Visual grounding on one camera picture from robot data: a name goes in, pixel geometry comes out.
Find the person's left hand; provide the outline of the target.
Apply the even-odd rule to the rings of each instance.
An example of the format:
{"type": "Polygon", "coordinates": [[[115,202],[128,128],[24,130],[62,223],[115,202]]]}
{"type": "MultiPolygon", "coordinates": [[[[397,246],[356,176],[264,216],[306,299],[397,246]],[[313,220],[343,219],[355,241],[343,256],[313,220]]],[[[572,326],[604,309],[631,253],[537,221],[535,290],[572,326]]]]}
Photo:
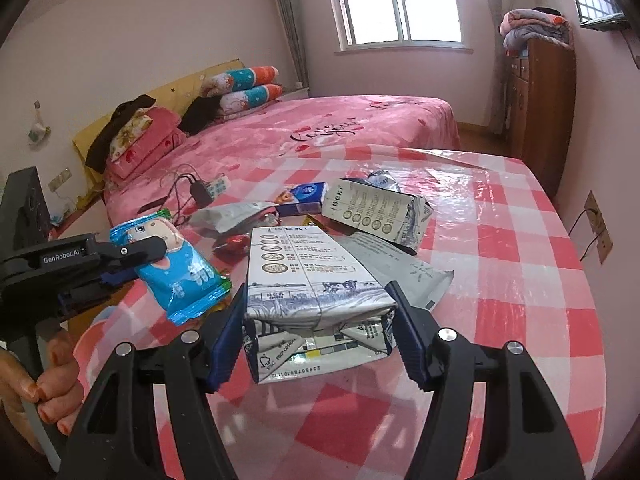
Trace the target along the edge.
{"type": "Polygon", "coordinates": [[[84,398],[74,347],[73,337],[60,328],[47,343],[50,366],[37,379],[29,376],[12,353],[1,350],[1,411],[8,416],[11,427],[38,453],[42,453],[42,447],[23,402],[34,404],[46,425],[55,426],[66,436],[70,434],[84,398]]]}

